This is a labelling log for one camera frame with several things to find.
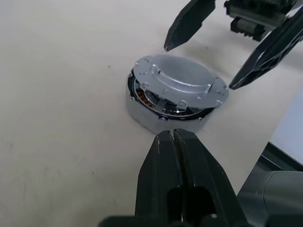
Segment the round silver motor cover plate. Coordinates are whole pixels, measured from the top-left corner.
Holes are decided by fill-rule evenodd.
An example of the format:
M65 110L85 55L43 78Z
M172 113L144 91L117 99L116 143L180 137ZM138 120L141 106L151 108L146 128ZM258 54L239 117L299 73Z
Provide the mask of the round silver motor cover plate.
M221 106L229 96L225 82L207 67L187 58L159 54L139 59L133 73L148 90L181 109Z

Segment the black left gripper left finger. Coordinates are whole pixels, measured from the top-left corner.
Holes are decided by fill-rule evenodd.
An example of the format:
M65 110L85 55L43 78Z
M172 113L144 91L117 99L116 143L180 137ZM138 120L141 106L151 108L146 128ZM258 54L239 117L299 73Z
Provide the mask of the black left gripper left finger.
M177 135L187 130L162 131L154 137L141 166L134 216L137 219L184 219L184 181Z

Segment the grey robot body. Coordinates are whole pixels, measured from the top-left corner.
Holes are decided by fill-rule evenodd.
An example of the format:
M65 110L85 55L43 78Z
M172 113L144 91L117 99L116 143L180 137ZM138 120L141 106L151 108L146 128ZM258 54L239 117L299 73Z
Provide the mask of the grey robot body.
M303 227L303 172L251 173L237 199L252 227Z

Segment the black table frame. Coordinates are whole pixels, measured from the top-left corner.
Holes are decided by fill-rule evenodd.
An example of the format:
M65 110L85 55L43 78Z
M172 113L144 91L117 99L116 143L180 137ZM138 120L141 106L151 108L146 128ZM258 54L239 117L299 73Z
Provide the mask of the black table frame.
M271 142L265 146L256 166L264 171L299 171L303 172L303 165L291 158Z

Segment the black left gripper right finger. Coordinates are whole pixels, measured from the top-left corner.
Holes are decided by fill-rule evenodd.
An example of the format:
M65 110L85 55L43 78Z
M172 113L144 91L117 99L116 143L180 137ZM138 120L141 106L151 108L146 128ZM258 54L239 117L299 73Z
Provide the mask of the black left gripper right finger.
M192 132L174 130L185 222L247 222L222 166Z

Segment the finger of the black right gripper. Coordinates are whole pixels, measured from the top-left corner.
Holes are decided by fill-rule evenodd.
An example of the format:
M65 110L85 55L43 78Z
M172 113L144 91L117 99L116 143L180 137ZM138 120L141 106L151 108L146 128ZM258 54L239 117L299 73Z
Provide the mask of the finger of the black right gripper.
M265 75L301 41L303 41L303 6L261 42L231 81L229 88L239 89Z
M190 0L168 30L164 50L170 51L188 42L215 10L215 0Z

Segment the motor stator with copper windings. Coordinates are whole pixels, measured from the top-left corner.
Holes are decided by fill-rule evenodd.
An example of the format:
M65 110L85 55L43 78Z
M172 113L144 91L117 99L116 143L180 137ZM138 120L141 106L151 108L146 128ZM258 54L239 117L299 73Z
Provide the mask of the motor stator with copper windings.
M176 104L143 91L133 71L127 76L125 103L129 115L154 134L176 128L198 132L214 111L214 108L178 109Z

